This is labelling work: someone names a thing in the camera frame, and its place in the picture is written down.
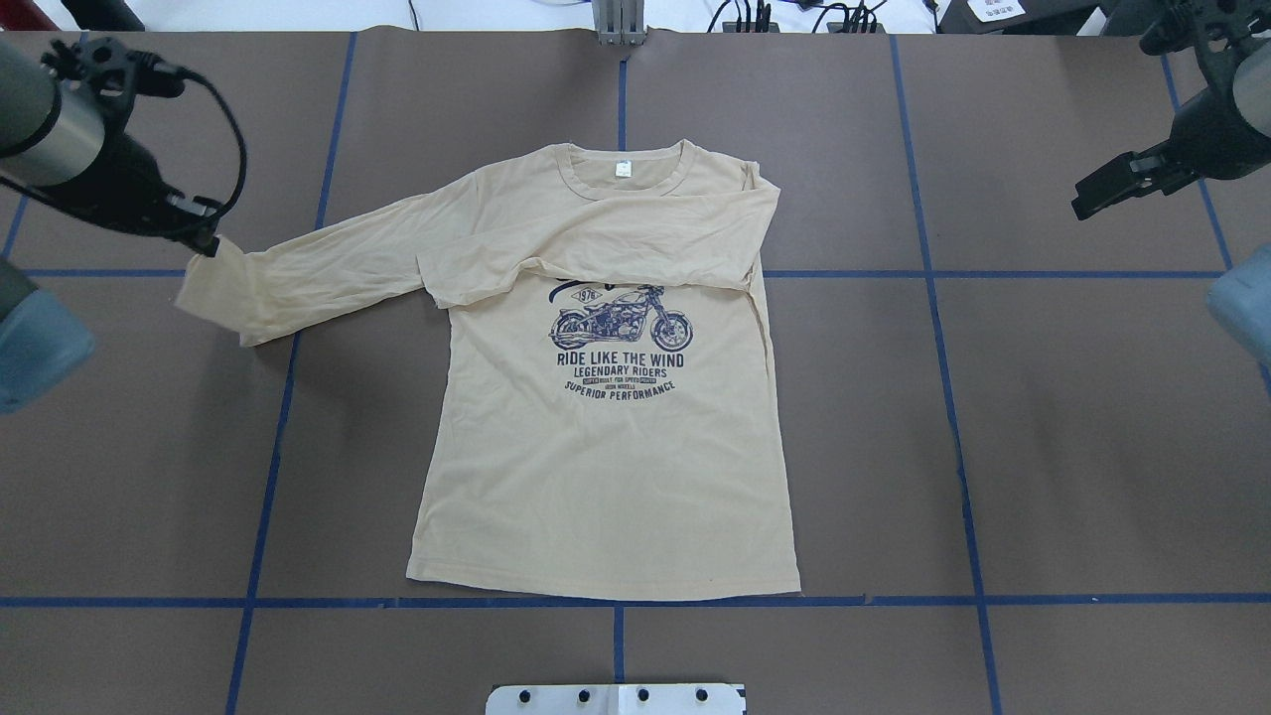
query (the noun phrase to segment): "folded sleeve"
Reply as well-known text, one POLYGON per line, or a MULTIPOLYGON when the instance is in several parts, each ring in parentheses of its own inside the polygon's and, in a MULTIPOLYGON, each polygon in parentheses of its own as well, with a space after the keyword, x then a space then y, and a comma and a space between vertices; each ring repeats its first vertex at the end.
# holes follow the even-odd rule
POLYGON ((548 277, 746 290, 780 190, 633 196, 597 201, 418 253, 441 307, 511 290, 521 271, 548 277))
POLYGON ((418 290, 416 255, 472 234, 479 193, 469 174, 261 253, 221 237, 215 258, 191 259, 175 304, 250 345, 418 290))

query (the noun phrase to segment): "white bracket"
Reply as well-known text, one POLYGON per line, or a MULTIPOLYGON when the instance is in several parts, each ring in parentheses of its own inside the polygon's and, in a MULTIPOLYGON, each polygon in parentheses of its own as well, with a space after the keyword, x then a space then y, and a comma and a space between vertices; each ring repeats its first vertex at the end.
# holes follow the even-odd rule
POLYGON ((746 715, 746 687, 503 686, 489 693, 486 715, 746 715))
POLYGON ((592 0, 601 44, 644 44, 644 0, 592 0))

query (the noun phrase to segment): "motorcycle wheel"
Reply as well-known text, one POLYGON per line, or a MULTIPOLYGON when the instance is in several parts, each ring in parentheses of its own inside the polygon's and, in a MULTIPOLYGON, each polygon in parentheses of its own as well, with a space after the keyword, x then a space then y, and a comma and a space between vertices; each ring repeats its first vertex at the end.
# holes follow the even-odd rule
POLYGON ((679 352, 693 342, 693 323, 684 312, 667 310, 665 319, 653 323, 653 342, 667 352, 679 352))
POLYGON ((576 333, 582 329, 582 320, 586 315, 582 310, 562 310, 561 316, 557 317, 554 325, 552 325, 552 342, 557 343, 561 349, 577 349, 583 344, 587 344, 586 339, 578 337, 566 337, 568 333, 576 333))

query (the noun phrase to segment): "shirt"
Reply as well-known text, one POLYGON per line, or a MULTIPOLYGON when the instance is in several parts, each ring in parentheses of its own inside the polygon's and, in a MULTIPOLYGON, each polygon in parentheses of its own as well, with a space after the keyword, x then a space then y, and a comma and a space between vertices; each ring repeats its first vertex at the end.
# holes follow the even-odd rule
POLYGON ((222 237, 177 305, 248 345, 421 287, 449 310, 408 578, 796 592, 759 262, 778 194, 689 141, 552 145, 262 253, 222 237))

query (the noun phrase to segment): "crew neckline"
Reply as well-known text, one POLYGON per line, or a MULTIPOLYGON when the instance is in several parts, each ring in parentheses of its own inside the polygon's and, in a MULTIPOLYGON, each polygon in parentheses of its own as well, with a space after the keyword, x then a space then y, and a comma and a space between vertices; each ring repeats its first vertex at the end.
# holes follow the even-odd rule
POLYGON ((641 151, 599 151, 594 149, 583 149, 576 144, 555 145, 557 168, 561 171, 561 179, 564 180, 564 183, 578 196, 594 201, 601 198, 616 198, 619 196, 665 196, 684 182, 689 169, 693 168, 697 152, 698 147, 686 138, 681 138, 665 149, 647 149, 641 151), (573 170, 574 159, 597 161, 630 159, 633 161, 639 161, 648 159, 666 159, 669 156, 680 157, 680 160, 675 164, 675 169, 672 169, 671 173, 662 180, 647 188, 623 189, 591 185, 578 178, 578 174, 573 170))

